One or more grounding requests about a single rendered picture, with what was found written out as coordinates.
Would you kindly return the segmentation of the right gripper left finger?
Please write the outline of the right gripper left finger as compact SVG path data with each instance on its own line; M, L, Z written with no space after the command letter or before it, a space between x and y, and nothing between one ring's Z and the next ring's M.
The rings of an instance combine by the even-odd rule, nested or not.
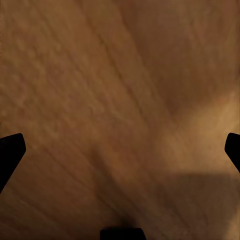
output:
M22 133L0 138L0 193L26 153Z

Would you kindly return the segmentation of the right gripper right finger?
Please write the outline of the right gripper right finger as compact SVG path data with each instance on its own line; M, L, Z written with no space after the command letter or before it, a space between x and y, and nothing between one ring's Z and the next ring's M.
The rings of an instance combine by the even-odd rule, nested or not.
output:
M240 135L234 133L228 134L225 152L240 172Z

